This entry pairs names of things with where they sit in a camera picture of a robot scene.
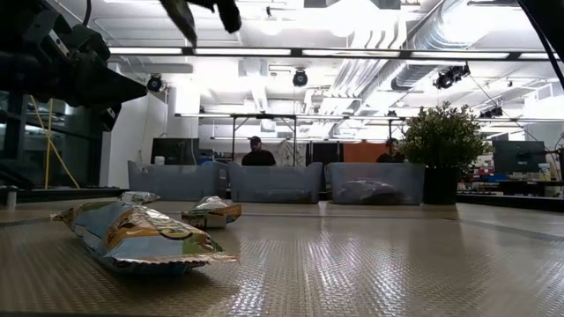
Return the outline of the round ceiling lamp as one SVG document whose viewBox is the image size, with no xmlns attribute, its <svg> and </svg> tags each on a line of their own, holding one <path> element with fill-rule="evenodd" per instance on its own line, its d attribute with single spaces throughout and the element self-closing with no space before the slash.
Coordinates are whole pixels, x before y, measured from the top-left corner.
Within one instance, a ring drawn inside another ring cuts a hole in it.
<svg viewBox="0 0 564 317">
<path fill-rule="evenodd" d="M 260 30 L 270 36 L 278 35 L 282 30 L 282 18 L 272 13 L 271 7 L 266 6 L 260 18 Z"/>
</svg>

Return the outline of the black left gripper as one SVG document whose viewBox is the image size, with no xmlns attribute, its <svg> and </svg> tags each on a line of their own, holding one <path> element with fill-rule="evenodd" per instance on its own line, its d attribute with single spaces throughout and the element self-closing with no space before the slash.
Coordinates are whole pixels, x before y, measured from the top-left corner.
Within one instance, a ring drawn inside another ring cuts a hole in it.
<svg viewBox="0 0 564 317">
<path fill-rule="evenodd" d="M 96 112 L 104 130 L 115 126 L 121 103 L 147 94 L 145 85 L 108 67 L 109 49 L 89 27 L 55 21 L 47 43 L 54 76 L 48 80 L 46 95 Z"/>
</svg>

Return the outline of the black-bordered silicone baking mat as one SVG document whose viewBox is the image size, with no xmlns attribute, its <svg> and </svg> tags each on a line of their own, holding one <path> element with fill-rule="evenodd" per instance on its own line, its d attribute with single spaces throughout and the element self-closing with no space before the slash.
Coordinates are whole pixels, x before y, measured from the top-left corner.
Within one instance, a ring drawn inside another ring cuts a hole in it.
<svg viewBox="0 0 564 317">
<path fill-rule="evenodd" d="M 247 217 L 236 262 L 105 269 L 63 224 L 0 225 L 0 316 L 564 317 L 564 237 L 448 218 Z"/>
</svg>

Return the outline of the black workbench frame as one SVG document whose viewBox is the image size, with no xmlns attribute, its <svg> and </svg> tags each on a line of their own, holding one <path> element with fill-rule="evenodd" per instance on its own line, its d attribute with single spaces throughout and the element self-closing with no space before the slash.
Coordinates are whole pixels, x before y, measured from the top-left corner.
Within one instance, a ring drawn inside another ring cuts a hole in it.
<svg viewBox="0 0 564 317">
<path fill-rule="evenodd" d="M 271 121 L 282 121 L 292 132 L 293 136 L 288 138 L 285 137 L 286 141 L 291 141 L 293 143 L 293 154 L 296 153 L 296 144 L 298 141 L 304 142 L 344 142 L 344 141 L 358 141 L 358 138 L 337 138 L 331 134 L 327 136 L 305 136 L 297 137 L 297 127 L 298 122 L 346 122 L 346 121 L 361 121 L 361 122 L 380 122 L 383 126 L 388 128 L 389 137 L 392 137 L 392 124 L 393 122 L 406 121 L 404 116 L 358 116 L 358 115 L 333 115 L 333 114 L 269 114 L 269 113 L 198 113 L 198 114 L 175 114 L 175 117 L 187 117 L 187 118 L 229 118 L 232 121 L 232 133 L 227 139 L 231 141 L 231 160 L 235 161 L 235 139 L 236 131 L 243 126 L 249 119 L 254 120 L 271 120 Z"/>
</svg>

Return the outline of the orange partition panel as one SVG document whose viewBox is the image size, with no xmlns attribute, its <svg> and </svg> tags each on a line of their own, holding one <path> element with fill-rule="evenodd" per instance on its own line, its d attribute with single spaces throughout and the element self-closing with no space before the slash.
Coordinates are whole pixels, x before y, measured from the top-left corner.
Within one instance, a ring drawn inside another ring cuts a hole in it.
<svg viewBox="0 0 564 317">
<path fill-rule="evenodd" d="M 343 144 L 345 163 L 375 163 L 386 152 L 385 143 L 348 143 Z"/>
</svg>

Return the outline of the small green potted plant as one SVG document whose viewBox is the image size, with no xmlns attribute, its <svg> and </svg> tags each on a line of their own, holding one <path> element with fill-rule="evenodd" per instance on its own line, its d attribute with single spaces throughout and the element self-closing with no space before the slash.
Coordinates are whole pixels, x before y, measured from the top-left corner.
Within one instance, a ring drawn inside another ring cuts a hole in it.
<svg viewBox="0 0 564 317">
<path fill-rule="evenodd" d="M 423 203 L 454 205 L 457 185 L 475 160 L 491 150 L 470 107 L 445 101 L 406 120 L 400 151 L 409 162 L 425 166 Z"/>
</svg>

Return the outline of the silver ventilation duct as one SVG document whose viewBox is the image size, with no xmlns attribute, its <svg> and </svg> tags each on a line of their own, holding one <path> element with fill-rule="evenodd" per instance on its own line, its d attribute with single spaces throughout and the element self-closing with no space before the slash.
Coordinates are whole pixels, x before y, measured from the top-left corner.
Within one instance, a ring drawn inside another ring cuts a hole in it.
<svg viewBox="0 0 564 317">
<path fill-rule="evenodd" d="M 466 50 L 491 30 L 510 24 L 514 0 L 443 0 L 403 45 L 410 50 Z"/>
</svg>

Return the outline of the grey translucent plastic bin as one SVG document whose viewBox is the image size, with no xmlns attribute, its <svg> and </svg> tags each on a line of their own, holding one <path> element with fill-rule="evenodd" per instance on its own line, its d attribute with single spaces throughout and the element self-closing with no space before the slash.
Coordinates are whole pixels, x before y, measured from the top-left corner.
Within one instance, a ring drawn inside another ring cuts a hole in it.
<svg viewBox="0 0 564 317">
<path fill-rule="evenodd" d="M 139 165 L 128 161 L 129 189 L 157 195 L 162 201 L 198 201 L 226 197 L 228 165 L 207 161 L 200 166 Z"/>
<path fill-rule="evenodd" d="M 421 205 L 425 167 L 413 163 L 330 163 L 326 181 L 335 204 Z"/>
<path fill-rule="evenodd" d="M 238 203 L 298 203 L 319 201 L 323 164 L 308 166 L 241 166 L 228 164 L 231 199 Z"/>
</svg>

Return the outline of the black computer monitor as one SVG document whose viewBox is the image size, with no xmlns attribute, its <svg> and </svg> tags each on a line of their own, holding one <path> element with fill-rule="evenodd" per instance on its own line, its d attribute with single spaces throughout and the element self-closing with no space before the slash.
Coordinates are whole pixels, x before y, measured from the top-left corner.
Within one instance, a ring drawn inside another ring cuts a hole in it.
<svg viewBox="0 0 564 317">
<path fill-rule="evenodd" d="M 544 164 L 545 146 L 539 141 L 493 141 L 496 173 L 535 173 Z"/>
<path fill-rule="evenodd" d="M 199 159 L 198 138 L 160 137 L 152 141 L 151 163 L 163 157 L 166 165 L 194 166 Z"/>
</svg>

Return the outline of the linear ceiling light fixture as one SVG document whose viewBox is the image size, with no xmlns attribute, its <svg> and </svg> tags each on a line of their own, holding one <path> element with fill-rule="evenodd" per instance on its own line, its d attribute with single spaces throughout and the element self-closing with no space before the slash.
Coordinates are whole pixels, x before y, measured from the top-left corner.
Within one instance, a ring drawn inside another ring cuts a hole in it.
<svg viewBox="0 0 564 317">
<path fill-rule="evenodd" d="M 485 50 L 413 50 L 359 48 L 246 48 L 246 47 L 111 47 L 112 55 L 126 56 L 199 56 L 199 57 L 283 57 L 342 58 L 422 61 L 518 61 L 558 60 L 555 52 Z"/>
</svg>

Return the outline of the orange peanut butter granola bar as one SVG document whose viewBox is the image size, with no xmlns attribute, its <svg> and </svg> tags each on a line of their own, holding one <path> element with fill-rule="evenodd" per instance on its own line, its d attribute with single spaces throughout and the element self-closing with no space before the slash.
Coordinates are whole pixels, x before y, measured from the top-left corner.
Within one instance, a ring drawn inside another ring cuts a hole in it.
<svg viewBox="0 0 564 317">
<path fill-rule="evenodd" d="M 207 232 L 137 203 L 85 203 L 51 219 L 65 223 L 98 262 L 122 274 L 182 275 L 238 261 Z"/>
<path fill-rule="evenodd" d="M 205 196 L 191 210 L 183 211 L 181 219 L 198 229 L 224 228 L 236 221 L 242 212 L 242 206 L 230 203 L 219 196 Z"/>
</svg>

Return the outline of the person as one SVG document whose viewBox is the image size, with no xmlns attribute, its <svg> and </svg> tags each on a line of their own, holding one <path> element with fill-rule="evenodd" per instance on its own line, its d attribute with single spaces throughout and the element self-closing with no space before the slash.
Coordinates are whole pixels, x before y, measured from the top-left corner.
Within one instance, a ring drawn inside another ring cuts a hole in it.
<svg viewBox="0 0 564 317">
<path fill-rule="evenodd" d="M 385 143 L 385 152 L 376 160 L 377 163 L 404 163 L 406 156 L 399 150 L 396 138 L 390 138 Z"/>
<path fill-rule="evenodd" d="M 262 140 L 259 136 L 253 136 L 250 138 L 250 149 L 251 151 L 247 153 L 241 164 L 243 166 L 275 166 L 276 160 L 270 151 L 264 150 L 262 148 Z"/>
</svg>

